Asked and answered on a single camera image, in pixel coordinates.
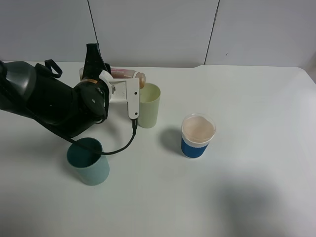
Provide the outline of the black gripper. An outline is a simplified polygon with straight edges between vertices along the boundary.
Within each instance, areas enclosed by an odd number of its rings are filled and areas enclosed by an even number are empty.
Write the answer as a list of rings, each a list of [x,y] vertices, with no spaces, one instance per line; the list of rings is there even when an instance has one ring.
[[[82,133],[107,119],[109,88],[99,80],[101,72],[106,70],[99,43],[88,43],[83,68],[84,80],[74,87],[77,111],[73,116],[73,133]]]

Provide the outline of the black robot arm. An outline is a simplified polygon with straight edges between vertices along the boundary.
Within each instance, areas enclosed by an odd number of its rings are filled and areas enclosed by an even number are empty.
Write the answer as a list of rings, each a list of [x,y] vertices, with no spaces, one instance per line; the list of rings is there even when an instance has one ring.
[[[110,72],[98,43],[86,46],[80,82],[60,81],[61,68],[51,59],[35,66],[24,61],[0,64],[0,108],[34,119],[63,138],[73,138],[108,117],[110,90],[99,78]]]

